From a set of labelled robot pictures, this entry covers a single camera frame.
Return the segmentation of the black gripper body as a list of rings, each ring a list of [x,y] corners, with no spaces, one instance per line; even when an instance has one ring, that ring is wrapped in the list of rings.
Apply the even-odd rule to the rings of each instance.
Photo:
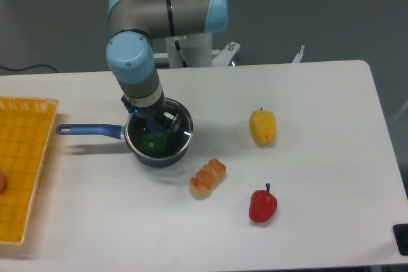
[[[120,100],[128,112],[126,122],[130,122],[134,118],[140,118],[142,120],[160,118],[163,117],[163,113],[166,110],[166,100],[163,94],[150,106],[135,106],[131,104],[125,95],[123,95]]]

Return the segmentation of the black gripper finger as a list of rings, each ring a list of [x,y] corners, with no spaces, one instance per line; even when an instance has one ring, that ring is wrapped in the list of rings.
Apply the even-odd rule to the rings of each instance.
[[[165,132],[166,134],[175,134],[181,123],[181,119],[178,113],[175,115],[165,111],[162,114],[155,117],[157,122],[157,131]]]

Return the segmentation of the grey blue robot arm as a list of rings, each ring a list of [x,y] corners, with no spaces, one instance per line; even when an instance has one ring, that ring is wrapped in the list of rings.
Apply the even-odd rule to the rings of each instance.
[[[109,0],[108,19],[112,37],[106,60],[124,93],[125,108],[156,121],[159,131],[176,131],[180,117],[166,113],[152,43],[225,30],[227,0]]]

